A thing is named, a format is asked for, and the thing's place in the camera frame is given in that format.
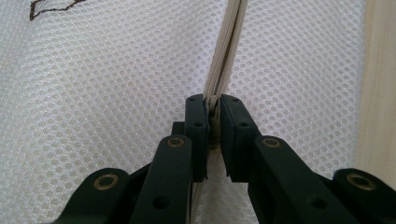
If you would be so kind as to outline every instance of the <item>black drawing line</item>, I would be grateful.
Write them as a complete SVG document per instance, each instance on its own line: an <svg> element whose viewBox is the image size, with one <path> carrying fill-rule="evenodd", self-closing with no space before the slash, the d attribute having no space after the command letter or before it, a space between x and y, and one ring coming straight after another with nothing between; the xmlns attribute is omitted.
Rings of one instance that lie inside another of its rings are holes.
<svg viewBox="0 0 396 224"><path fill-rule="evenodd" d="M41 13L45 13L45 12L49 12L49 11L67 11L69 8L73 7L75 4L78 4L80 2L84 2L86 0L75 0L74 3L70 4L67 7L64 8L51 8L51 9L44 9L41 10L39 12L37 12L37 14L35 14L35 6L40 3L40 2L44 2L46 0L35 0L34 2L32 2L30 4L30 21L34 20L37 16L39 16Z"/></svg>

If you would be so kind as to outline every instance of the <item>white fabric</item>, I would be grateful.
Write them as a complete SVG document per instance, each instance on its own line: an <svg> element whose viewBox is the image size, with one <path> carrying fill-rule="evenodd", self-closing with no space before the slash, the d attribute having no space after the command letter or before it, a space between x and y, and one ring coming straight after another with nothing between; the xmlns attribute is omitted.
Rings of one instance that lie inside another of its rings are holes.
<svg viewBox="0 0 396 224"><path fill-rule="evenodd" d="M243 100L262 134L285 139L311 169L329 178L354 165L364 6L249 0L226 91ZM212 154L209 168L224 174L219 153ZM198 220L257 223L246 184L216 175L201 188Z"/></svg>
<svg viewBox="0 0 396 224"><path fill-rule="evenodd" d="M149 163L204 92L226 7L87 0L29 21L28 1L4 1L0 220L51 222L90 173Z"/></svg>
<svg viewBox="0 0 396 224"><path fill-rule="evenodd" d="M150 162L185 98L204 91L226 7L87 0L29 21L27 1L4 1L0 219L51 222L90 173ZM353 166L363 11L362 0L250 0L226 92L327 177ZM246 185L210 154L196 223L257 222Z"/></svg>

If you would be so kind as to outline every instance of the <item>wooden surface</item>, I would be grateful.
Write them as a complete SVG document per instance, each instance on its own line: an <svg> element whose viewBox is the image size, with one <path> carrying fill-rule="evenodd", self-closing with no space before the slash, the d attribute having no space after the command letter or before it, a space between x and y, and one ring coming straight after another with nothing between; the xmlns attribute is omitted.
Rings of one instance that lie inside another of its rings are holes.
<svg viewBox="0 0 396 224"><path fill-rule="evenodd" d="M368 0L356 165L396 189L396 1Z"/></svg>

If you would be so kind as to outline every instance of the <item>screw hole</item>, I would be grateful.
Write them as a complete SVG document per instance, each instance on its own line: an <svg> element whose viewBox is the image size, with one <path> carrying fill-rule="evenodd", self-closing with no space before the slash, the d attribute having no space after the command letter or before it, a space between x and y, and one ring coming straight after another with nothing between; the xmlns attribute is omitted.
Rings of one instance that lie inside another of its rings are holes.
<svg viewBox="0 0 396 224"><path fill-rule="evenodd" d="M181 138L171 138L169 139L166 144L169 147L181 147L184 145L184 140Z"/></svg>
<svg viewBox="0 0 396 224"><path fill-rule="evenodd" d="M154 206L156 209L165 209L167 206L169 206L170 200L167 197L160 196L154 201L152 201L152 206Z"/></svg>
<svg viewBox="0 0 396 224"><path fill-rule="evenodd" d="M366 178L362 175L358 174L349 174L346 176L347 181L359 188L359 189L364 189L364 190L374 190L376 188L376 185L373 181L371 181L369 178Z"/></svg>
<svg viewBox="0 0 396 224"><path fill-rule="evenodd" d="M314 195L309 199L309 203L311 203L311 205L317 209L326 209L327 204L326 201L324 201L323 199L319 198L318 196Z"/></svg>
<svg viewBox="0 0 396 224"><path fill-rule="evenodd" d="M93 187L99 190L112 189L119 183L119 177L114 174L105 174L97 177L93 181Z"/></svg>
<svg viewBox="0 0 396 224"><path fill-rule="evenodd" d="M262 142L268 147L280 147L279 141L275 138L265 138Z"/></svg>

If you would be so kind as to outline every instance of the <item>white mesh fabric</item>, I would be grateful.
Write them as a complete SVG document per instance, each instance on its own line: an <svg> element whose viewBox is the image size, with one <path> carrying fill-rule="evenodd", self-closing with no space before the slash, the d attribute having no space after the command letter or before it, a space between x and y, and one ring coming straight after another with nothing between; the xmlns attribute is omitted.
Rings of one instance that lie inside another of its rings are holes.
<svg viewBox="0 0 396 224"><path fill-rule="evenodd" d="M87 0L29 21L27 1L5 1L0 219L50 222L90 173L149 163L204 91L226 7Z"/></svg>
<svg viewBox="0 0 396 224"><path fill-rule="evenodd" d="M150 162L185 98L204 91L226 5L87 0L29 22L27 1L5 1L1 220L52 221L90 173ZM327 177L353 164L363 10L363 1L250 0L226 92ZM210 154L196 222L257 222L246 185Z"/></svg>
<svg viewBox="0 0 396 224"><path fill-rule="evenodd" d="M285 139L327 177L354 164L364 5L248 1L228 85L262 134Z"/></svg>

